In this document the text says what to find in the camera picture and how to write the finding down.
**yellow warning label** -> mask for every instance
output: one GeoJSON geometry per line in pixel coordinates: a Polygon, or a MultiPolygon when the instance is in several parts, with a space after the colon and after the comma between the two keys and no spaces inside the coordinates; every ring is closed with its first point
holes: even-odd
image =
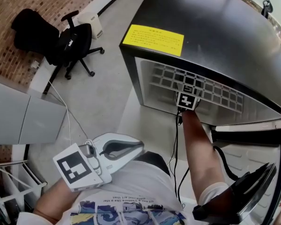
{"type": "Polygon", "coordinates": [[[132,24],[123,44],[145,47],[180,56],[184,35],[158,28],[132,24]]]}

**wire rack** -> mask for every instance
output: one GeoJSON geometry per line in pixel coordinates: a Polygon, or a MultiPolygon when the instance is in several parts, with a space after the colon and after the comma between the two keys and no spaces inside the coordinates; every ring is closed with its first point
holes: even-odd
{"type": "Polygon", "coordinates": [[[237,90],[175,67],[155,64],[150,84],[243,112],[244,95],[237,90]]]}

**brick wall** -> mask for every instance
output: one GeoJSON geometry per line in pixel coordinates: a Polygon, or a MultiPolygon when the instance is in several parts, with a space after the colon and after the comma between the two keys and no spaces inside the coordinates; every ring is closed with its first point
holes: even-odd
{"type": "Polygon", "coordinates": [[[29,86],[36,70],[33,60],[41,61],[40,54],[18,50],[13,45],[15,31],[10,28],[15,16],[24,8],[31,8],[62,31],[67,22],[60,19],[67,13],[82,10],[92,0],[0,0],[0,75],[24,86],[29,86]]]}

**forearm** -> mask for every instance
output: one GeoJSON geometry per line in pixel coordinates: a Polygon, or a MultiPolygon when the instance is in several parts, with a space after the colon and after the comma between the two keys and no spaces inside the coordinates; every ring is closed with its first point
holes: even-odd
{"type": "Polygon", "coordinates": [[[72,192],[65,181],[60,179],[37,201],[33,213],[44,217],[52,224],[70,209],[80,192],[72,192]]]}
{"type": "Polygon", "coordinates": [[[200,120],[193,111],[182,113],[183,129],[192,188],[197,201],[201,193],[216,182],[224,182],[221,163],[200,120]]]}

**chair armrest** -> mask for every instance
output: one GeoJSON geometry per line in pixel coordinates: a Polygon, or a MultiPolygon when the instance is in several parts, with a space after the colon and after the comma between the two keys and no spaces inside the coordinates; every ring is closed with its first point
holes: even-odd
{"type": "Polygon", "coordinates": [[[62,18],[61,18],[61,21],[64,21],[64,20],[67,20],[67,22],[69,23],[70,25],[70,31],[71,33],[74,32],[74,23],[73,23],[73,20],[72,20],[72,17],[73,16],[76,16],[77,14],[79,14],[79,11],[73,11],[67,15],[64,15],[62,18]]]}
{"type": "Polygon", "coordinates": [[[76,16],[77,14],[79,14],[79,11],[73,11],[67,15],[64,15],[62,18],[61,18],[61,21],[64,21],[64,20],[68,20],[68,19],[72,19],[72,17],[76,16]]]}

